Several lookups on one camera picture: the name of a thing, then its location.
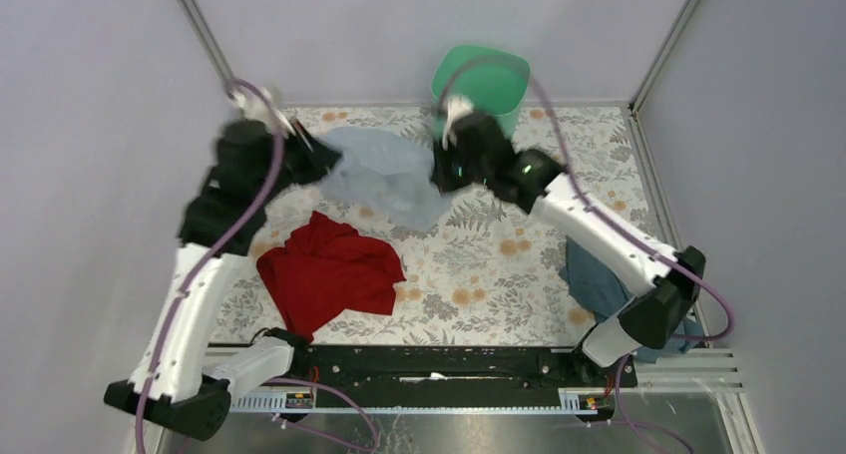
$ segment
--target floral tablecloth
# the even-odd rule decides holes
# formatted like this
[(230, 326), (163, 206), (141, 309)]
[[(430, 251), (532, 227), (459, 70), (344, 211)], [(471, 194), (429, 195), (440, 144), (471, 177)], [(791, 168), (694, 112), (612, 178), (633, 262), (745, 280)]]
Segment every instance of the floral tablecloth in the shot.
[[(430, 143), (422, 108), (297, 109), (319, 136), (334, 127), (382, 127)], [(601, 200), (649, 232), (640, 178), (618, 108), (560, 108), (578, 177)], [(548, 114), (525, 109), (514, 137), (518, 147), (558, 153)], [(395, 286), (392, 316), (344, 311), (314, 335), (317, 343), (574, 345), (593, 324), (558, 277), (564, 236), (529, 220), (484, 189), (457, 196), (428, 232), (396, 226), (380, 213), (325, 200), (315, 188), (286, 192), (267, 210), (255, 237), (255, 259), (308, 223), (312, 210), (350, 223), (362, 235), (390, 242), (408, 281)], [(245, 270), (223, 301), (211, 342), (247, 342), (263, 327), (283, 326), (254, 267)]]

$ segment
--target light blue cloth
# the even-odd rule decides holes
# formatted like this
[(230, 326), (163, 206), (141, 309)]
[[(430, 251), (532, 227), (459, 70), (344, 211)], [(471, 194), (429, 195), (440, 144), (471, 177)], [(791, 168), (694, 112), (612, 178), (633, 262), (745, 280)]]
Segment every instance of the light blue cloth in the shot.
[(318, 185), (325, 197), (364, 205), (418, 231), (449, 210), (451, 199), (429, 181), (430, 149), (377, 128), (335, 128), (320, 141), (342, 154)]
[[(565, 259), (567, 264), (559, 271), (559, 276), (570, 285), (570, 296), (581, 307), (592, 312), (597, 322), (603, 322), (614, 315), (632, 297), (607, 266), (571, 239), (567, 241)], [(687, 317), (675, 333), (694, 336), (704, 334), (702, 326)], [(695, 342), (674, 338), (662, 351), (639, 348), (635, 358), (638, 361), (655, 363), (665, 352), (684, 354), (694, 346)]]

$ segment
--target table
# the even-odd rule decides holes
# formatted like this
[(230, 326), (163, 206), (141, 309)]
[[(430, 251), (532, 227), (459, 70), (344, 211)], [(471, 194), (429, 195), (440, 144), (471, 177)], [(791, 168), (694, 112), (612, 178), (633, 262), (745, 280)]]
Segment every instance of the table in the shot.
[[(731, 453), (719, 406), (706, 393), (627, 393), (626, 407), (636, 421), (669, 429), (689, 442), (695, 452)], [(381, 431), (382, 454), (519, 452), (556, 454), (652, 454), (627, 426), (586, 428), (573, 416), (543, 415), (374, 415)], [(312, 414), (302, 421), (349, 442), (371, 445), (370, 432), (355, 415)], [(653, 437), (670, 453), (686, 453), (675, 441)], [(175, 452), (181, 436), (172, 436), (160, 453)], [(268, 414), (232, 414), (211, 440), (191, 442), (185, 454), (309, 453), (353, 454), (355, 451), (292, 428), (281, 430)]]
[[(428, 109), (308, 108), (295, 115), (316, 136), (340, 126), (380, 127), (431, 143)], [(549, 114), (526, 108), (514, 142), (560, 158)], [(652, 234), (649, 211), (621, 110), (558, 108), (576, 176), (625, 219)], [(325, 200), (315, 188), (294, 189), (268, 206), (268, 223), (256, 235), (255, 259), (305, 225), (312, 210), (350, 223), (363, 235), (390, 242), (408, 279), (395, 286), (392, 316), (345, 311), (314, 335), (316, 343), (575, 345), (592, 316), (568, 295), (558, 276), (564, 235), (529, 220), (484, 189), (455, 198), (428, 232), (393, 224), (361, 206)], [(254, 266), (244, 270), (220, 309), (212, 343), (243, 343), (263, 327), (283, 326)]]

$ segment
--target white wall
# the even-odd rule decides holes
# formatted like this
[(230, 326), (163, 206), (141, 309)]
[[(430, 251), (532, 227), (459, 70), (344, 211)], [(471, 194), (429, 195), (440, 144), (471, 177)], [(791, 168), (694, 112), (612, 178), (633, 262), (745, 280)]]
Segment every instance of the white wall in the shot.
[(846, 443), (844, 29), (846, 0), (703, 0), (641, 113), (768, 454)]
[(174, 0), (0, 0), (0, 451), (121, 452), (227, 107)]
[(527, 58), (556, 101), (623, 101), (684, 0), (198, 0), (233, 69), (300, 104), (430, 103), (452, 46)]

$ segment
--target green basket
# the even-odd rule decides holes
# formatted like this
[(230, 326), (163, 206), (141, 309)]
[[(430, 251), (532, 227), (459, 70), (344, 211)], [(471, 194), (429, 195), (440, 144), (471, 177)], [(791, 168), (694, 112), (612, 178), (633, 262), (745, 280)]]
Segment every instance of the green basket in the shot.
[[(517, 55), (478, 45), (453, 48), (441, 61), (432, 79), (432, 100), (437, 107), (444, 86), (462, 65), (478, 57), (492, 56), (502, 57), (503, 63), (478, 65), (467, 70), (455, 81), (450, 94), (464, 95), (476, 107), (494, 115), (506, 138), (511, 139), (517, 128), (531, 74), (529, 62)], [(442, 117), (435, 118), (432, 136), (436, 139), (443, 134), (444, 121)]]

